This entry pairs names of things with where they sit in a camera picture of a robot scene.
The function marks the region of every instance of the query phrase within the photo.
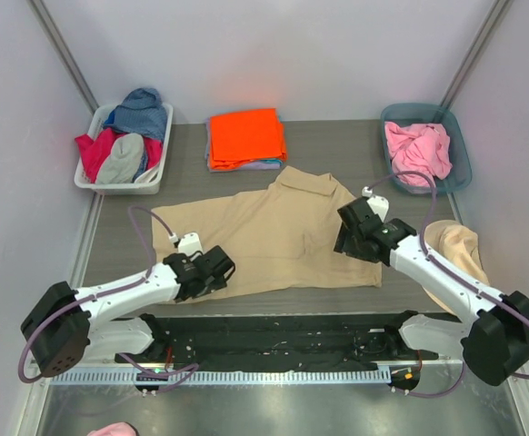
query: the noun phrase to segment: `white laundry basket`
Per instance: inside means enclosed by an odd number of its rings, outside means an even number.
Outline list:
[[[99,107],[95,115],[93,115],[93,121],[89,127],[88,135],[91,138],[96,137],[103,130],[103,123],[115,108],[117,104],[106,104],[105,106]],[[137,194],[151,194],[159,192],[159,185],[162,181],[162,175],[164,174],[165,168],[165,157],[167,156],[167,145],[170,139],[170,130],[172,128],[172,119],[174,117],[174,108],[164,103],[163,107],[167,112],[167,126],[165,127],[165,138],[164,145],[162,147],[162,157],[159,160],[159,164],[154,168],[147,170],[140,177],[148,178],[149,180],[144,183],[112,183],[112,184],[94,184],[91,183],[89,178],[85,174],[83,168],[83,161],[79,158],[79,163],[76,166],[75,171],[75,184],[79,188],[92,189],[96,193],[101,195],[137,195]]]

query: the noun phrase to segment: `tan long-sleeve shirt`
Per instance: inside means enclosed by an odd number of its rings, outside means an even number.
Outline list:
[[[289,287],[381,286],[380,264],[334,252],[337,209],[354,196],[331,174],[287,166],[266,190],[154,209],[178,234],[196,232],[207,251],[220,245],[236,264],[227,298]],[[153,223],[158,261],[175,248]]]

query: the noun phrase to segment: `metal pole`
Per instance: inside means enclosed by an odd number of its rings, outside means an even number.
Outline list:
[[[65,39],[59,32],[58,27],[56,26],[55,21],[53,20],[53,17],[48,12],[45,3],[43,2],[43,0],[27,1],[30,5],[30,8],[35,13],[36,19],[38,19],[40,25],[45,30],[48,39],[50,39],[50,42],[58,53],[61,61],[63,61],[63,65],[65,66],[66,71],[70,74],[71,78],[73,79],[73,82],[75,82],[79,93],[85,100],[87,106],[89,106],[89,109],[91,109],[91,112],[94,113],[99,107],[99,104],[97,103],[95,96],[91,91],[91,88],[86,82],[83,73],[81,73],[79,66],[73,58],[71,51],[68,49]]]
[[[454,75],[453,81],[446,90],[443,101],[440,103],[444,109],[450,108],[454,103],[454,99],[460,93],[470,73],[474,70],[476,63],[483,54],[484,49],[489,44],[489,41],[493,37],[499,24],[501,24],[501,21],[509,10],[509,6],[511,6],[512,2],[513,0],[495,0],[493,7],[491,7],[489,14],[477,33],[476,38],[469,47],[460,68]]]

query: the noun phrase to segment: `wall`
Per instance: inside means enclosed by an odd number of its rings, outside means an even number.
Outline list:
[[[90,203],[72,181],[89,118],[27,4],[0,0],[0,435],[25,394],[20,323],[68,277]]]
[[[529,296],[529,1],[514,2],[453,110],[474,170],[459,210],[493,285]]]
[[[154,85],[175,120],[275,106],[374,119],[439,102],[493,0],[45,0],[100,104]]]

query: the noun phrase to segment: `laundry basket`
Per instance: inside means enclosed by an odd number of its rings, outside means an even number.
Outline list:
[[[95,115],[93,115],[93,121],[89,127],[88,135],[95,139],[103,130],[103,123],[109,116],[109,114],[117,107],[117,104],[106,104],[105,106],[99,107]],[[152,194],[158,193],[160,183],[162,181],[162,175],[164,174],[165,168],[165,157],[167,156],[167,145],[170,139],[170,130],[172,128],[172,119],[174,117],[174,108],[164,103],[163,107],[167,112],[167,126],[165,127],[165,138],[162,146],[162,157],[159,160],[159,164],[154,168],[147,170],[147,175],[150,177],[148,182],[145,183],[112,183],[112,184],[95,184],[91,183],[89,178],[85,174],[83,168],[83,162],[79,158],[79,163],[76,166],[75,171],[75,184],[79,188],[92,189],[96,193],[101,195],[137,195],[137,194]]]
[[[393,173],[392,161],[388,153],[388,143],[385,138],[385,123],[392,121],[400,127],[407,127],[416,123],[436,123],[442,124],[448,136],[450,136],[450,146],[448,157],[453,165],[450,173],[440,180],[434,178],[438,193],[453,193],[464,189],[473,180],[473,171],[468,160],[468,154],[464,146],[463,134],[453,113],[436,105],[421,103],[392,104],[382,111],[382,142],[384,144],[385,161],[388,172]],[[429,187],[412,186],[402,182],[399,178],[392,179],[396,186],[408,193],[423,194],[430,193]]]

